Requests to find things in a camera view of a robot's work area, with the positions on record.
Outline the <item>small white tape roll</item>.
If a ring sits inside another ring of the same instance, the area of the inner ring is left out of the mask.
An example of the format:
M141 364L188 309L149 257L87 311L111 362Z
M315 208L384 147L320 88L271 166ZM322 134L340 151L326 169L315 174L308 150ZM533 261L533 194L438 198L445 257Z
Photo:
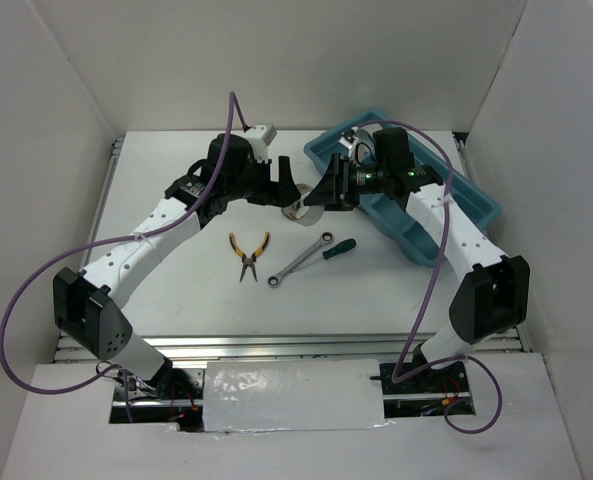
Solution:
M304 227L316 224L323 216L325 208L320 205L306 206L304 200L311 193L313 188L307 184L297 184L300 198L287 207L281 209L282 215L289 221L295 222Z

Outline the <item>silver ratchet wrench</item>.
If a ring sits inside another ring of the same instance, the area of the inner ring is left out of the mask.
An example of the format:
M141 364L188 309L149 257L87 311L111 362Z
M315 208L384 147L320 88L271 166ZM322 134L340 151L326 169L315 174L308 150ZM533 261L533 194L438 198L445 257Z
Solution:
M320 250L322 247L326 245L330 245L334 240L334 235L331 232L324 232L320 235L320 237L307 248L302 254L300 254L296 259L290 262L285 268L283 268L278 273L271 275L267 279L267 285L270 288L277 288L282 280L291 274L296 267L300 266L305 260L309 259L314 253Z

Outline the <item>long green screwdriver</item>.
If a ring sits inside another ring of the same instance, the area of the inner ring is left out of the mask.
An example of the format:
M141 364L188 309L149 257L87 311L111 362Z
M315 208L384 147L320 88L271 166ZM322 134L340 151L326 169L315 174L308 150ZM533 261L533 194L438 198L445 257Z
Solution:
M319 257L315 258L314 260L311 260L311 261L303 264L302 268L308 267L318 261L330 260L331 258L336 257L338 255L348 253L349 251L354 249L356 246L357 246L357 242L353 238L343 240L340 243L338 243L337 245L333 246L332 248L324 251Z

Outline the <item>clear packing tape roll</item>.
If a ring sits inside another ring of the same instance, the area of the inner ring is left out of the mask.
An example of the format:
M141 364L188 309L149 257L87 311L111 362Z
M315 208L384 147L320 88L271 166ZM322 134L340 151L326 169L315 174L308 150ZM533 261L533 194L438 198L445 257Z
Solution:
M359 163L372 161L375 154L372 134L364 128L357 129L354 133L354 140L353 158Z

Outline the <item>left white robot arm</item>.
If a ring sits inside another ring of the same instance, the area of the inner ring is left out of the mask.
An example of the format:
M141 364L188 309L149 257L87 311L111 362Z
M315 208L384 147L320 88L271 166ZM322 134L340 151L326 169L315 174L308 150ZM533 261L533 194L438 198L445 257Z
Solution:
M275 136L268 125L218 135L206 158L166 189L127 241L82 270L63 268L53 279L56 326L98 360L134 374L139 389L152 399L165 397L184 376L134 332L122 309L173 250L224 213L230 202L287 207L299 198L288 157L279 157L279 177L270 178L268 147Z

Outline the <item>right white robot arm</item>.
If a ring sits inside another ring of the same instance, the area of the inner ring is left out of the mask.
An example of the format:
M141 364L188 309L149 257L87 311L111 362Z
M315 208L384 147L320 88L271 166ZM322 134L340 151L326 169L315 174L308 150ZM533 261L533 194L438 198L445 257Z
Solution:
M406 130L381 129L372 139L374 163L334 155L304 203L343 211L357 207L364 195L383 194L438 245L437 260L449 262L460 282L448 320L429 340L404 349L412 357L409 372L396 367L392 374L395 383L412 378L418 389L431 392L477 344L525 320L530 268L522 256L508 256L484 236L433 167L416 164Z

